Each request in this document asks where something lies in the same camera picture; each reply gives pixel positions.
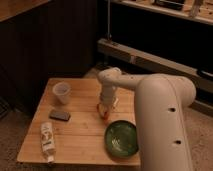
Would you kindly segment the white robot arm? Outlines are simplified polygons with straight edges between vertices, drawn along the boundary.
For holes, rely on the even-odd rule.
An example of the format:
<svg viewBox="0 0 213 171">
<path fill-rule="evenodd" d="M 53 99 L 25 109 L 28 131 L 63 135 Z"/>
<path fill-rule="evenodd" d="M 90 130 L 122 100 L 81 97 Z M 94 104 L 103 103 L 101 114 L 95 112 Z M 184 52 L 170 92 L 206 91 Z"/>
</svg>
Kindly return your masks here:
<svg viewBox="0 0 213 171">
<path fill-rule="evenodd" d="M 116 102 L 116 90 L 134 92 L 141 171 L 194 171 L 183 109 L 196 97 L 194 83 L 168 74 L 124 75 L 117 67 L 101 71 L 98 113 L 105 117 Z"/>
</svg>

